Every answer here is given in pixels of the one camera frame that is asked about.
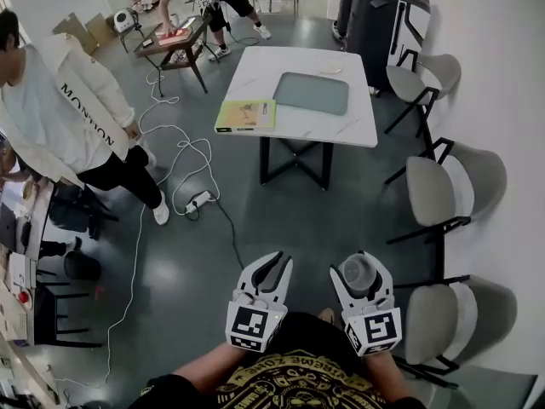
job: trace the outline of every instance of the gray tray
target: gray tray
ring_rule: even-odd
[[[273,99],[279,105],[344,115],[348,109],[348,84],[299,72],[282,74]]]

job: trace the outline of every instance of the white cable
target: white cable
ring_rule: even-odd
[[[176,157],[174,158],[174,161],[172,162],[172,165],[170,167],[170,170],[169,170],[169,173],[163,178],[161,179],[159,182],[158,182],[158,185],[160,185],[161,183],[163,183],[164,181],[166,181],[170,175],[172,174],[172,171],[174,170],[174,167],[176,165],[176,162],[178,160],[178,158],[180,157],[181,153],[188,147],[190,147],[191,149],[193,149],[195,152],[199,153],[205,160],[205,164],[199,168],[198,170],[195,170],[195,171],[192,171],[191,173],[188,173],[184,178],[183,180],[180,182],[180,184],[175,188],[174,192],[172,193],[172,198],[171,198],[171,204],[172,204],[172,209],[174,209],[175,213],[178,214],[179,216],[184,216],[186,214],[186,212],[179,212],[177,209],[176,209],[176,206],[175,206],[175,195],[176,193],[178,192],[178,190],[181,188],[181,186],[186,182],[187,179],[189,179],[189,177],[199,173],[200,171],[204,170],[205,168],[208,167],[209,169],[209,173],[210,173],[210,178],[212,179],[212,182],[214,183],[214,186],[215,186],[215,189],[217,191],[216,193],[216,198],[215,199],[209,199],[209,201],[216,201],[217,199],[220,198],[220,189],[218,187],[218,184],[217,182],[215,181],[215,178],[214,178],[214,175],[212,174],[212,167],[210,165],[210,163],[212,162],[212,147],[210,145],[210,142],[207,140],[207,139],[204,139],[204,138],[200,138],[200,139],[197,139],[195,141],[191,141],[189,139],[189,136],[187,136],[187,133],[180,127],[174,125],[174,124],[160,124],[156,127],[154,127],[153,129],[150,129],[150,130],[147,130],[147,131],[143,131],[142,128],[141,128],[141,124],[142,124],[142,119],[144,118],[144,116],[150,112],[155,106],[157,105],[160,105],[160,104],[163,104],[163,103],[168,103],[169,105],[174,105],[176,104],[178,101],[180,101],[180,97],[171,97],[167,100],[159,100],[155,95],[154,95],[154,92],[155,92],[155,87],[156,85],[159,84],[159,82],[163,81],[164,79],[164,76],[159,76],[158,78],[156,78],[153,82],[150,81],[149,79],[149,76],[152,72],[154,72],[155,70],[151,70],[147,75],[146,75],[146,82],[148,85],[151,85],[152,86],[152,98],[155,100],[155,103],[153,105],[151,105],[150,107],[148,107],[141,115],[140,115],[140,118],[138,120],[138,126],[141,130],[141,133],[142,133],[142,136],[144,135],[149,135],[151,134],[152,132],[154,132],[155,130],[158,130],[158,129],[177,129],[179,130],[183,135],[184,137],[186,138],[185,140],[182,140],[182,141],[179,141],[176,146],[178,148],[180,148],[180,151],[178,152],[178,154],[176,154]],[[206,144],[208,145],[208,149],[209,149],[209,156],[207,157],[201,150],[199,150],[198,148],[196,148],[194,146],[194,144],[198,143],[198,142],[206,142]],[[136,239],[136,250],[135,250],[135,262],[134,262],[134,267],[133,267],[133,275],[131,277],[131,280],[130,280],[130,299],[129,299],[129,302],[127,303],[127,307],[125,308],[124,312],[123,312],[123,317],[118,321],[116,322],[115,324],[111,325],[110,327],[108,327],[108,330],[107,330],[107,343],[108,343],[108,373],[105,375],[104,377],[104,382],[100,385],[97,385],[97,386],[91,386],[91,385],[87,385],[85,383],[81,383],[81,382],[78,382],[77,380],[72,380],[70,378],[56,378],[55,381],[56,382],[70,382],[70,383],[75,383],[77,385],[80,385],[80,386],[83,386],[84,388],[88,388],[88,389],[99,389],[101,388],[102,386],[104,386],[108,380],[108,378],[110,377],[110,374],[112,373],[112,363],[111,363],[111,360],[112,360],[112,349],[111,349],[111,346],[110,346],[110,331],[116,327],[117,325],[120,325],[121,323],[123,323],[123,321],[125,320],[125,318],[127,317],[127,313],[129,311],[129,308],[130,308],[130,305],[132,304],[134,298],[135,298],[135,290],[134,290],[134,287],[135,287],[135,277],[136,277],[136,263],[138,262],[138,246],[140,244],[140,237],[142,235],[142,218],[144,216],[144,209],[146,208],[146,206],[144,205],[142,207],[142,211],[140,213],[140,229],[138,231],[138,238]]]

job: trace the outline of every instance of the green book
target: green book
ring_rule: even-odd
[[[215,122],[215,131],[239,132],[254,129],[273,129],[276,101],[224,101]]]

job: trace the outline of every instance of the white jacket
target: white jacket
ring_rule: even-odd
[[[65,33],[46,39],[36,47],[51,72],[61,95],[82,117],[82,125],[95,131],[122,160],[129,150],[123,130],[134,120],[135,110],[127,104],[113,75],[87,55],[79,41]],[[0,128],[9,143],[33,170],[52,181],[65,177],[82,187],[76,173],[47,149],[29,141],[10,117],[0,91]]]

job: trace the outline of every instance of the black hair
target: black hair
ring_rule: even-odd
[[[15,47],[19,47],[19,19],[15,12],[4,9],[0,12],[0,49],[6,51],[9,35],[15,39]]]

